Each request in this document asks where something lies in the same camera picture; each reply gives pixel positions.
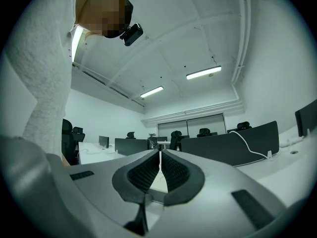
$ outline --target white ceiling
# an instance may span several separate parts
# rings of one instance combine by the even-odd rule
[[[144,34],[126,47],[119,38],[81,40],[75,62],[107,86],[146,107],[230,87],[240,43],[238,0],[130,0]],[[222,65],[213,77],[186,74]],[[144,100],[140,94],[164,90]]]

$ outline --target neck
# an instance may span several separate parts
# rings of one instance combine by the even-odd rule
[[[82,9],[85,5],[87,0],[76,0],[76,7],[75,7],[75,13],[76,13],[76,20],[75,25],[80,24],[80,17],[82,14]]]

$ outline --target fluorescent light fixture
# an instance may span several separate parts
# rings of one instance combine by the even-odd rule
[[[187,79],[192,79],[195,77],[200,77],[203,75],[215,73],[217,71],[221,71],[221,66],[217,66],[217,67],[213,67],[213,68],[209,68],[209,69],[203,69],[203,70],[188,74],[188,75],[186,75],[186,77],[187,77]]]
[[[71,43],[71,59],[73,62],[75,60],[75,55],[76,55],[78,43],[79,43],[79,40],[80,40],[82,33],[83,33],[83,28],[80,26],[77,26],[76,30],[75,30],[74,37],[73,37],[73,41]]]
[[[155,89],[153,89],[153,90],[151,90],[151,91],[149,91],[147,93],[142,94],[141,98],[147,97],[147,96],[149,96],[149,95],[151,95],[153,93],[157,93],[157,92],[159,92],[160,90],[163,90],[163,89],[164,89],[163,87],[159,86],[158,88],[155,88]]]

